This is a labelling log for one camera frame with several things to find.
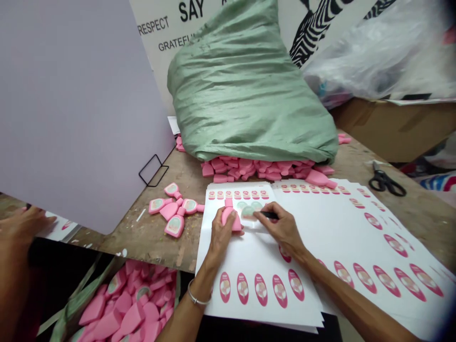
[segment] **zebra stripe pattern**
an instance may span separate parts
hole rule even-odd
[[[293,63],[302,67],[310,56],[318,49],[318,42],[324,38],[331,25],[331,20],[342,12],[344,6],[353,0],[321,0],[317,10],[310,9],[299,25],[290,49]]]

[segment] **sticker sheet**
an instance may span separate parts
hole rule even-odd
[[[323,327],[322,305],[311,279],[253,217],[254,211],[275,200],[267,182],[208,187],[197,271],[209,248],[212,221],[225,198],[233,199],[245,235],[231,239],[205,313],[290,327]]]

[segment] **woven plastic bag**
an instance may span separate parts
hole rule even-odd
[[[264,161],[334,161],[334,121],[302,79],[280,38],[276,0],[235,0],[171,61],[186,152]]]

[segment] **wooden table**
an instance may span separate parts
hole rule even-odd
[[[336,170],[333,177],[367,186],[367,182],[373,177],[372,164],[369,163],[372,160],[384,161],[353,139],[350,144],[340,146],[332,166]],[[163,232],[166,221],[160,214],[149,215],[146,210],[141,218],[137,219],[143,209],[148,208],[150,200],[167,197],[163,188],[171,182],[179,185],[184,198],[204,203],[206,187],[212,182],[212,178],[202,177],[198,160],[176,150],[164,164],[170,168],[159,186],[146,188],[142,192],[112,234],[101,235],[82,228],[70,243],[117,255],[121,255],[125,250],[128,258],[194,273],[202,214],[197,213],[185,218],[185,230],[179,239]],[[381,168],[406,188],[408,194],[403,198],[393,196],[387,191],[376,192],[375,195],[438,260],[455,272],[456,265],[452,262],[456,260],[456,210],[392,166],[381,165]],[[11,198],[5,198],[4,195],[0,197],[1,216],[21,205],[16,200],[14,204]]]

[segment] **oval pink sticker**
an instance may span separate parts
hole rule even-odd
[[[408,257],[408,253],[405,250],[404,246],[402,246],[399,241],[397,241],[395,238],[389,236],[388,234],[384,234],[383,237],[385,240],[388,242],[388,244],[391,246],[392,249],[394,249],[396,252],[398,252],[400,255],[403,257]]]
[[[280,255],[282,256],[282,258],[288,262],[288,263],[291,263],[291,256],[288,255],[287,252],[285,252],[282,247],[280,247],[279,245],[279,252],[280,252]]]
[[[288,270],[288,280],[290,281],[291,289],[293,290],[294,295],[301,302],[304,301],[304,287],[299,279],[298,275],[292,269]]]
[[[387,275],[386,272],[383,271],[377,265],[374,265],[373,268],[374,268],[375,274],[377,275],[377,277],[379,278],[379,280],[383,284],[383,286],[385,286],[386,289],[388,291],[390,291],[393,295],[400,298],[401,297],[400,291],[399,291],[398,287],[396,286],[396,284],[391,279],[391,277],[389,275]]]
[[[419,300],[426,302],[426,297],[421,292],[418,285],[416,285],[415,282],[408,275],[406,275],[404,271],[395,267],[394,272],[396,273],[396,276],[399,278],[400,282],[407,288],[407,290],[410,291],[412,295],[414,295]]]
[[[374,284],[374,281],[370,277],[370,275],[366,272],[361,265],[354,263],[353,269],[355,270],[356,276],[361,280],[362,284],[373,294],[377,293],[377,287]]]
[[[267,304],[267,289],[266,289],[266,284],[265,281],[263,280],[263,277],[260,274],[256,274],[255,276],[255,292],[256,292],[256,297],[258,298],[258,301],[262,306],[266,306]]]
[[[423,283],[425,287],[427,287],[429,290],[434,292],[436,295],[439,295],[440,297],[444,296],[442,290],[436,284],[436,282],[420,267],[416,266],[415,264],[410,264],[410,269],[417,276],[420,282]]]
[[[282,283],[282,280],[278,275],[274,275],[272,277],[272,288],[274,289],[274,294],[276,295],[275,297],[277,298],[280,306],[285,309],[288,305],[288,298],[286,297],[284,283]]]
[[[223,272],[220,276],[220,296],[224,303],[228,303],[229,295],[231,293],[231,286],[229,283],[228,273]]]
[[[239,296],[239,300],[242,304],[247,304],[248,301],[248,284],[247,278],[243,273],[239,273],[237,277],[237,294]]]
[[[383,227],[381,226],[380,222],[375,218],[373,217],[371,214],[369,213],[364,213],[364,217],[366,218],[366,220],[372,224],[375,228],[379,229],[379,230],[383,230]]]
[[[353,282],[350,273],[348,273],[347,269],[339,261],[334,261],[334,268],[336,269],[336,274],[340,279],[355,288],[355,283]]]

